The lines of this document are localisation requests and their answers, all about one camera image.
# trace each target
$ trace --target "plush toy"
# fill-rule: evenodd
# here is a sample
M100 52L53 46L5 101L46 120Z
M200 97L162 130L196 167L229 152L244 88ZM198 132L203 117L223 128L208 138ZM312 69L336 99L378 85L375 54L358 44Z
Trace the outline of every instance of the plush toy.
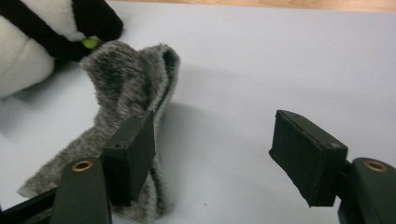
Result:
M48 77L54 59L79 62L96 42L120 37L105 0L0 0L0 97Z

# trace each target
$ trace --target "gray fuzzy fabric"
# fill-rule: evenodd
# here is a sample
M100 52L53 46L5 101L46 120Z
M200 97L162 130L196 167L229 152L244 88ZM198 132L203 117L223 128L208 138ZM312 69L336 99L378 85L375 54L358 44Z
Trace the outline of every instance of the gray fuzzy fabric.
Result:
M132 115L154 110L157 142L163 111L177 83L179 58L175 51L166 45L136 51L112 41L83 59L81 66L92 80L100 105L94 125L26 181L18 190L24 197L31 198L57 187L62 169L70 161L98 157L104 143ZM113 207L113 212L132 223L152 223L170 209L158 147L156 151L139 202L131 207Z

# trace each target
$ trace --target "wooden edge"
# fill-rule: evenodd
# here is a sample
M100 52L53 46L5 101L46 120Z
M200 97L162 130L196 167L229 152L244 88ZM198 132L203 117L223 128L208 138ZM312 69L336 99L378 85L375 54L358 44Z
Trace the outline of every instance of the wooden edge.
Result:
M176 4L226 5L244 7L284 7L344 11L395 12L395 0L109 0Z

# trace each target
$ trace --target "white table surface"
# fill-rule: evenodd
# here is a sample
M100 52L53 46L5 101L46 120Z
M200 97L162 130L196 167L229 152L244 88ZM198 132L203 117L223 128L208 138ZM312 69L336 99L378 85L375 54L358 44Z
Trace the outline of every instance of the white table surface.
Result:
M268 150L277 109L396 165L396 14L116 3L122 41L181 57L161 129L175 209L157 223L338 223L309 208ZM76 63L0 100L0 204L92 126L98 106Z

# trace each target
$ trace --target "brass screw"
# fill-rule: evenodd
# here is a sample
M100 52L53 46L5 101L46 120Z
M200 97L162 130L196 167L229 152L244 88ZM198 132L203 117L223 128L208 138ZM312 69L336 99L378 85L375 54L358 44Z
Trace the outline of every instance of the brass screw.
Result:
M388 166L379 161L365 161L363 163L367 168L377 172L387 172Z
M90 169L93 166L92 161L79 161L73 165L73 171L81 172Z

